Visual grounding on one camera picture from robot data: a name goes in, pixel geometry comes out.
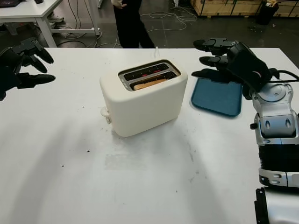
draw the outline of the trash bin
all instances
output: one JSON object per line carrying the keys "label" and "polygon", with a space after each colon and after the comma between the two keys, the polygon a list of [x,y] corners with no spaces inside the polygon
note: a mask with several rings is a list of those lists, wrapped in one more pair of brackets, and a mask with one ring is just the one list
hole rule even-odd
{"label": "trash bin", "polygon": [[267,2],[262,3],[261,11],[257,16],[256,22],[261,25],[268,25],[274,13],[278,10],[279,6],[276,3],[273,7],[267,6]]}

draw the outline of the toaster lever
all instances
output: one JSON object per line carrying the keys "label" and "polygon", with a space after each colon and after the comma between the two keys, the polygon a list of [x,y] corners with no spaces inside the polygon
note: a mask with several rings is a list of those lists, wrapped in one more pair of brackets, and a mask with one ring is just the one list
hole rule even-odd
{"label": "toaster lever", "polygon": [[107,108],[102,107],[101,115],[106,118],[107,124],[111,123],[111,119],[110,119],[110,116],[109,116],[109,110],[107,110]]}

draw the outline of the toaster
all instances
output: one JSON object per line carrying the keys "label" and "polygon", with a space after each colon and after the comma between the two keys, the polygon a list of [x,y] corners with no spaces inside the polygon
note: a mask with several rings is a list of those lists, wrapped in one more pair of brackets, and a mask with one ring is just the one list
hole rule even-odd
{"label": "toaster", "polygon": [[179,115],[187,79],[166,59],[103,75],[100,86],[106,107],[101,114],[122,137],[154,128]]}

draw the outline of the blue tray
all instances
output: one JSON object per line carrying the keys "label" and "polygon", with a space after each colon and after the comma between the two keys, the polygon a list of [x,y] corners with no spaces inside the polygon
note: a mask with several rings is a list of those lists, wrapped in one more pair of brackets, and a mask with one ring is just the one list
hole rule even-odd
{"label": "blue tray", "polygon": [[242,85],[212,82],[199,78],[191,98],[192,104],[200,109],[235,117],[241,112]]}

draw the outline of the concrete floor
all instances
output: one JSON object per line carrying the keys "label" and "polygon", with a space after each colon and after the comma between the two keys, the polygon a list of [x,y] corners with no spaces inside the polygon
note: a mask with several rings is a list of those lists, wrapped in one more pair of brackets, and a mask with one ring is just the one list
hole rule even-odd
{"label": "concrete floor", "polygon": [[[76,0],[70,0],[72,8],[76,13]],[[156,11],[172,12],[181,16],[190,16],[188,13],[175,9],[171,0],[144,0],[140,10],[141,14],[149,14]],[[55,10],[55,13],[64,16],[68,26],[75,27],[75,19],[71,13],[68,1],[64,0]],[[82,28],[92,26],[85,4],[79,1],[78,15]],[[153,29],[181,29],[184,24],[175,17],[154,19],[148,15],[142,16],[142,20],[148,30]],[[116,24],[113,7],[110,0],[103,0],[102,8],[99,9],[99,26],[103,36],[99,39],[98,45],[102,43],[115,42]],[[299,19],[298,18],[273,18],[268,26],[261,26],[255,23],[254,18],[242,17],[214,17],[211,19],[197,18],[196,21],[186,22],[186,29],[181,31],[156,30],[149,33],[153,42],[159,48],[192,48],[193,41],[210,37],[226,37],[230,40],[239,40],[254,48],[281,48],[286,55],[299,67]],[[36,36],[41,44],[46,46],[43,35],[38,29],[32,30],[29,27],[18,29],[19,35],[11,36],[9,33],[0,34],[0,49],[6,46],[19,44],[19,41]],[[61,34],[54,34],[57,44],[67,41]],[[94,35],[88,34],[78,40],[90,45],[95,40]],[[81,48],[83,44],[70,42],[59,47]]]}

